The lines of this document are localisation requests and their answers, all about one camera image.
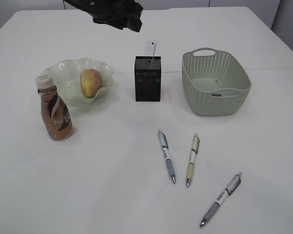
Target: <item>bottle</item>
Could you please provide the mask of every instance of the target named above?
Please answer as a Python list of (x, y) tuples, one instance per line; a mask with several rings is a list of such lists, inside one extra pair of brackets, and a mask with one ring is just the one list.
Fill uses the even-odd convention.
[(73, 132), (68, 108), (57, 92), (57, 87), (49, 75), (36, 78), (38, 93), (41, 96), (41, 115), (49, 136), (53, 140), (68, 138)]

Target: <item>black pen holder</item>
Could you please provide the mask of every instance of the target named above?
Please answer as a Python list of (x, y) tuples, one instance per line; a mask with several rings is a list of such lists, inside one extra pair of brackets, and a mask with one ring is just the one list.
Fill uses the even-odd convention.
[(161, 100), (161, 57), (136, 56), (136, 101)]

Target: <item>white wall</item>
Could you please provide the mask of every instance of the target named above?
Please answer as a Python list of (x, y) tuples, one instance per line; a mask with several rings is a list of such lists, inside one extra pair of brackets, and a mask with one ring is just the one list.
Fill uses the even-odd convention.
[(280, 0), (210, 0), (210, 6), (246, 6), (269, 28), (272, 27)]
[(272, 30), (293, 50), (293, 0), (282, 0)]
[(166, 10), (176, 7), (208, 7), (209, 0), (139, 0), (145, 10)]
[(0, 0), (0, 28), (20, 10), (63, 9), (62, 0)]

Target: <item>blue pen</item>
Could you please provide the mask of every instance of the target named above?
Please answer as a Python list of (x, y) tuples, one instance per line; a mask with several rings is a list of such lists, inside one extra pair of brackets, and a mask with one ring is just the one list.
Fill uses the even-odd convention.
[(173, 183), (176, 183), (176, 175), (174, 171), (174, 167), (172, 166), (171, 159), (169, 157), (169, 150), (168, 150), (168, 144), (166, 140), (165, 134), (162, 132), (162, 130), (158, 130), (158, 139), (160, 140), (162, 150), (163, 150), (163, 155), (166, 160), (166, 167), (169, 173), (169, 176), (172, 180)]

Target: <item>pen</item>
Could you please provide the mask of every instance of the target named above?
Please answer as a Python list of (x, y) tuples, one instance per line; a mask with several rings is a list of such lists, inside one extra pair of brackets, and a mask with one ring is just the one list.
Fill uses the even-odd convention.
[(188, 164), (188, 174), (187, 174), (187, 187), (190, 186), (192, 177), (193, 177), (193, 171), (194, 171), (194, 164), (196, 160), (196, 155), (199, 150), (199, 144), (200, 144), (200, 139), (197, 135), (197, 133), (193, 137), (193, 143), (192, 143), (192, 148), (190, 152), (190, 159), (189, 159), (189, 164)]
[(166, 136), (164, 135), (162, 130), (158, 130), (158, 139), (160, 140), (160, 143), (162, 146), (162, 151), (163, 151), (163, 155), (166, 160), (166, 167), (167, 167), (169, 176), (170, 176), (172, 182), (176, 183), (176, 175), (175, 175), (174, 167), (172, 166), (171, 159), (169, 157), (169, 150), (168, 150)]
[(235, 175), (232, 181), (228, 184), (228, 186), (223, 190), (223, 192), (216, 199), (214, 204), (212, 204), (209, 211), (207, 211), (207, 213), (202, 218), (202, 221), (200, 223), (200, 228), (202, 228), (204, 225), (206, 225), (210, 221), (210, 219), (214, 216), (214, 214), (217, 212), (219, 207), (224, 203), (226, 198), (230, 196), (234, 192), (234, 190), (240, 185), (241, 174), (242, 173), (240, 172), (239, 174)]

